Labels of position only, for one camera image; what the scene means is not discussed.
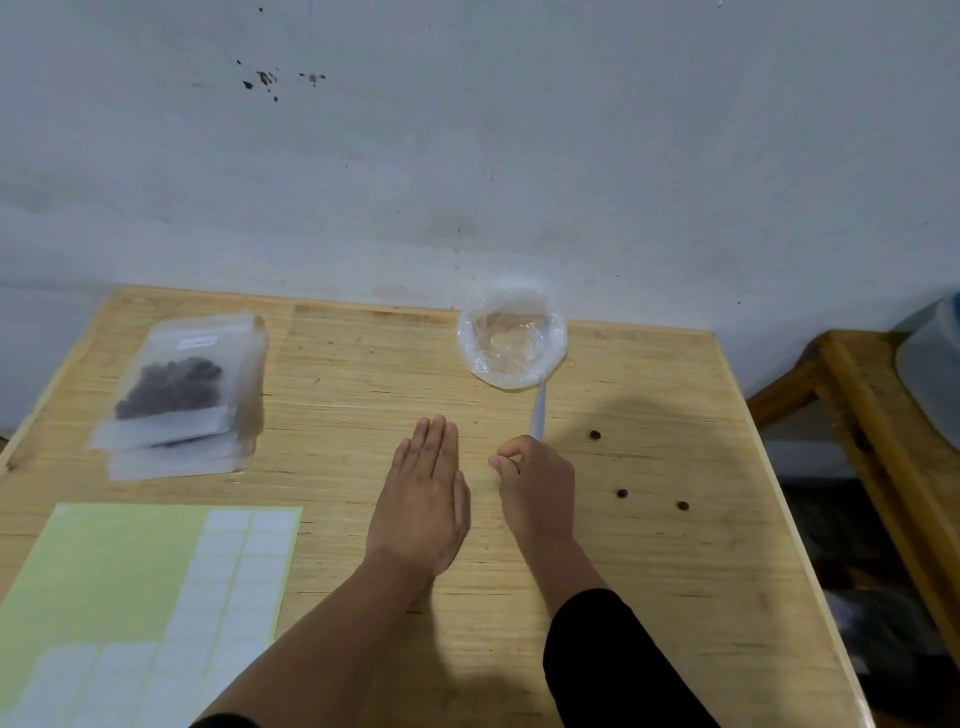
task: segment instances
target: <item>wooden table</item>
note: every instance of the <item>wooden table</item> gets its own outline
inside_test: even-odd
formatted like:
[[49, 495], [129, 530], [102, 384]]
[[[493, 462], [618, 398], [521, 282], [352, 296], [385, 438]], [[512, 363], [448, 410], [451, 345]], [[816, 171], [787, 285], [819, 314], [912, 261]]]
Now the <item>wooden table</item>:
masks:
[[819, 398], [903, 563], [960, 666], [960, 452], [897, 376], [906, 335], [828, 331], [750, 398], [760, 429]]
[[[260, 314], [271, 336], [266, 425], [250, 467], [108, 482], [104, 455], [84, 444], [148, 328], [241, 309]], [[407, 615], [366, 722], [559, 725], [540, 667], [547, 615], [486, 464], [502, 440], [528, 430], [535, 392], [500, 392], [472, 376], [455, 321], [453, 311], [118, 291], [0, 456], [0, 593], [59, 501], [296, 503], [282, 631], [360, 562], [396, 443], [418, 416], [443, 412], [462, 432], [473, 528], [432, 604]], [[722, 725], [868, 724], [716, 340], [583, 322], [570, 324], [569, 339], [550, 380], [546, 439], [577, 468], [577, 534], [600, 572]]]

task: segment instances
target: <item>white label on bag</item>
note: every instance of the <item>white label on bag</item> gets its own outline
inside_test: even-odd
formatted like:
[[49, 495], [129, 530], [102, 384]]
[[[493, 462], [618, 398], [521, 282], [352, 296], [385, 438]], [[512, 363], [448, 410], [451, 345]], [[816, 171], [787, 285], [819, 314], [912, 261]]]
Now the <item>white label on bag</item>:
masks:
[[198, 349], [199, 347], [212, 347], [217, 343], [216, 336], [194, 336], [189, 339], [180, 339], [177, 344], [177, 351], [181, 349]]

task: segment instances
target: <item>wall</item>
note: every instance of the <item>wall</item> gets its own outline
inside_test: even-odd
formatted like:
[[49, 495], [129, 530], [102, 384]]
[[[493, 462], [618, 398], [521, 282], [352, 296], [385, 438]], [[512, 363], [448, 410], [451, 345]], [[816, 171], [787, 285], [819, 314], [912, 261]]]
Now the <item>wall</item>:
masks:
[[820, 330], [956, 285], [958, 22], [949, 0], [14, 4], [0, 428], [116, 282], [446, 307], [532, 279], [574, 317], [716, 331], [749, 393]]

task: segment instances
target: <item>wooden stool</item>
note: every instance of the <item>wooden stool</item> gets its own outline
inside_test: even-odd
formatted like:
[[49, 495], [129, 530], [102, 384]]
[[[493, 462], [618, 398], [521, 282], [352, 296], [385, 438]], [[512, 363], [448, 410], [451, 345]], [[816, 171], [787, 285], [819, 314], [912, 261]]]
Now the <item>wooden stool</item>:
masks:
[[903, 563], [960, 666], [960, 452], [900, 383], [901, 333], [828, 331], [747, 404], [757, 429], [823, 401]]

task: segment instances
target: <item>hand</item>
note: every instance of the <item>hand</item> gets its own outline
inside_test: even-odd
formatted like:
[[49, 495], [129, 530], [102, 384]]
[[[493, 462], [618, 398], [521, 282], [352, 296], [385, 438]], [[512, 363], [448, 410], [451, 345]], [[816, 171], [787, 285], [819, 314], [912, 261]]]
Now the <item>hand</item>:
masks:
[[521, 435], [497, 448], [490, 464], [500, 473], [503, 519], [518, 542], [573, 540], [573, 466], [556, 450]]
[[387, 554], [423, 583], [453, 563], [470, 530], [470, 489], [458, 470], [457, 425], [417, 422], [396, 448], [367, 532], [367, 557]]

